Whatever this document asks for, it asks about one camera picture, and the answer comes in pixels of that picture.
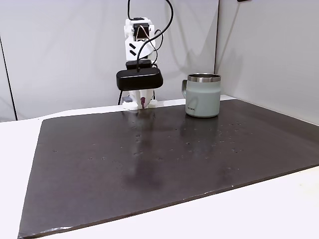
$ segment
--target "mug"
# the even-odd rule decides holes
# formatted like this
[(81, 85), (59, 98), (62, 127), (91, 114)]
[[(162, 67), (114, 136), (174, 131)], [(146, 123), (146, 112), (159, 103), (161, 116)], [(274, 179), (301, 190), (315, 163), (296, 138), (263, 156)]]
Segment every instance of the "mug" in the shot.
[(218, 115), (220, 103), (220, 76), (191, 74), (183, 80), (181, 92), (186, 99), (186, 114), (199, 118)]

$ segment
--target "black work surface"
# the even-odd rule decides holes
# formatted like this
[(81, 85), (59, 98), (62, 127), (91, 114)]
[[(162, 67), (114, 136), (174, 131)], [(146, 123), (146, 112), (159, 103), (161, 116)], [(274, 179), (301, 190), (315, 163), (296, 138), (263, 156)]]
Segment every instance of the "black work surface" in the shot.
[(319, 127), (239, 100), (47, 119), (19, 237), (70, 231), (319, 164)]

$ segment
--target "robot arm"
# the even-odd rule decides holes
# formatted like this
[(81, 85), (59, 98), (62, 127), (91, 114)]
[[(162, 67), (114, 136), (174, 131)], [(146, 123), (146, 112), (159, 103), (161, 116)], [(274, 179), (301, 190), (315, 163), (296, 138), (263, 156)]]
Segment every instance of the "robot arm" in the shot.
[(173, 21), (173, 7), (169, 0), (165, 0), (171, 10), (170, 20), (167, 26), (155, 35), (155, 27), (146, 17), (130, 17), (130, 0), (128, 0), (128, 19), (124, 27), (125, 49), (126, 49), (126, 70), (116, 74), (119, 90), (130, 91), (130, 97), (137, 103), (138, 108), (148, 106), (153, 95), (154, 88), (163, 85), (163, 78), (160, 70), (154, 67), (157, 60), (155, 39), (162, 36)]
[[(139, 50), (143, 43), (155, 36), (155, 27), (151, 20), (144, 18), (126, 19), (124, 26), (126, 61), (136, 61)], [(151, 66), (155, 64), (154, 51), (156, 47), (155, 40), (146, 44), (142, 49), (140, 58), (151, 60)], [(148, 106), (154, 95), (154, 89), (129, 91), (130, 97), (137, 103), (138, 109), (144, 109)]]

